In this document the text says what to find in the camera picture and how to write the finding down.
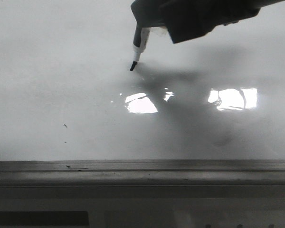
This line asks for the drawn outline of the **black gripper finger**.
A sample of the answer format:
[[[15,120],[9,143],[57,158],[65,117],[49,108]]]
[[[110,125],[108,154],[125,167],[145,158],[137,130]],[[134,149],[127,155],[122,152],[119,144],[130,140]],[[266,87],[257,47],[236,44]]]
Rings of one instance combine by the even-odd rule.
[[[259,14],[276,0],[135,0],[131,4],[142,28],[165,27],[174,44],[200,38],[216,26]]]

